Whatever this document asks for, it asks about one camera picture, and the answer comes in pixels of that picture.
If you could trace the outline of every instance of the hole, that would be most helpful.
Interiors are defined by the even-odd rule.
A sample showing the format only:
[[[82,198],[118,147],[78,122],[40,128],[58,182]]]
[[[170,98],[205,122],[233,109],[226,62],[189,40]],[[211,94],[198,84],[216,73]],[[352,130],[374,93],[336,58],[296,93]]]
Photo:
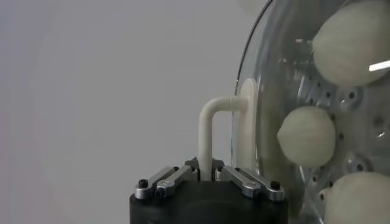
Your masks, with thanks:
[[[164,191],[162,189],[157,189],[154,195],[158,200],[161,200],[164,197]]]
[[[363,171],[363,170],[364,170],[364,167],[363,167],[363,165],[361,165],[361,164],[358,164],[358,165],[356,166],[356,168],[358,169],[358,171]]]
[[[271,188],[274,190],[279,190],[280,189],[280,183],[277,181],[271,181]]]
[[[354,92],[349,93],[349,99],[353,99],[353,98],[355,98],[355,93]]]

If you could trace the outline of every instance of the black screw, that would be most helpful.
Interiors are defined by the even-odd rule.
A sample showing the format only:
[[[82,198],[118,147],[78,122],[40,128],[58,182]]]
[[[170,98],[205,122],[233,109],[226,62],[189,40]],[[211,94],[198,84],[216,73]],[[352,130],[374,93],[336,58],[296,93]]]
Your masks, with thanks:
[[[147,188],[147,185],[148,185],[148,183],[147,183],[146,179],[139,180],[139,182],[138,182],[138,187],[140,187],[140,188]]]
[[[271,181],[271,188],[273,190],[280,190],[280,183],[278,181]]]

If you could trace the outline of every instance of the white round object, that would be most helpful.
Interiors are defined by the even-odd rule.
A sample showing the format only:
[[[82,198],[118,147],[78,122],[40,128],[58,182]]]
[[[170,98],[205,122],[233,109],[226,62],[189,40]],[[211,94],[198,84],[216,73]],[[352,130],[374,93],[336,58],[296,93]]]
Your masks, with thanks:
[[[326,202],[327,224],[390,223],[390,178],[368,172],[344,176]]]
[[[389,69],[375,65],[390,60],[390,2],[342,8],[315,36],[313,57],[324,79],[339,86],[366,85],[384,76]]]
[[[321,166],[333,155],[336,131],[326,111],[301,107],[287,115],[277,137],[290,161],[300,166]]]

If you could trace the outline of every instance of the clear plastic dome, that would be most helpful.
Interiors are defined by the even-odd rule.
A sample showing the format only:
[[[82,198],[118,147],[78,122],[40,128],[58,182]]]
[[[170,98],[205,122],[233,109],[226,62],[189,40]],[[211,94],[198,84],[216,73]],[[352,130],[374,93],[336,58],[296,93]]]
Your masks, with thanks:
[[[390,175],[390,1],[274,0],[260,13],[236,83],[259,84],[256,171],[287,189],[293,223],[324,223],[323,189],[360,171]],[[335,154],[302,167],[277,132],[289,112],[312,105],[334,122]],[[233,115],[232,161],[237,123]]]

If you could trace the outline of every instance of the white ball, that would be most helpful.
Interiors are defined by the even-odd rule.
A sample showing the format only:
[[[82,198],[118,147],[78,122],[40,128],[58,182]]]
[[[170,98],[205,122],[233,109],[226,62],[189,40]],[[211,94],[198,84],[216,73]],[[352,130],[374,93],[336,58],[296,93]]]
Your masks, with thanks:
[[[332,120],[317,107],[302,107],[289,113],[277,137],[285,156],[300,166],[324,165],[336,144]]]
[[[361,86],[389,70],[370,65],[390,60],[390,1],[357,2],[331,16],[313,40],[313,57],[324,79]]]
[[[368,172],[344,176],[326,202],[327,224],[390,223],[390,178]]]

